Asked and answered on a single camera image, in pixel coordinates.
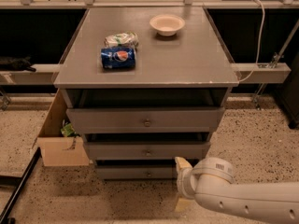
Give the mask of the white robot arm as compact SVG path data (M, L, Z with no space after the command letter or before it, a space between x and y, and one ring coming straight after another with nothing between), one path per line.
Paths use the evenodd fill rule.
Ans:
M236 184L233 165L206 158L196 165L176 157L178 199L175 210L192 202L207 210L270 224L299 224L299 183Z

